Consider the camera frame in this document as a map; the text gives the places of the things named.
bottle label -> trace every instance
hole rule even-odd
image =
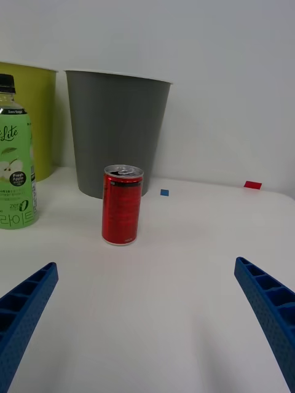
[[[0,109],[0,228],[32,224],[36,207],[31,120],[24,109]]]

aluminum can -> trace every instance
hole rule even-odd
[[[104,240],[124,246],[136,239],[140,214],[143,171],[130,165],[110,165],[104,169]]]

black bottle cap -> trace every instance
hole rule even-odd
[[[8,74],[0,74],[0,92],[15,94],[14,77]]]

plastic bottle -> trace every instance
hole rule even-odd
[[[0,74],[0,228],[36,220],[36,181],[31,120],[14,102],[14,77]]]

small red block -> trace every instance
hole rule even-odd
[[[255,190],[260,190],[262,183],[256,183],[256,182],[246,182],[244,187],[248,189],[255,189]]]

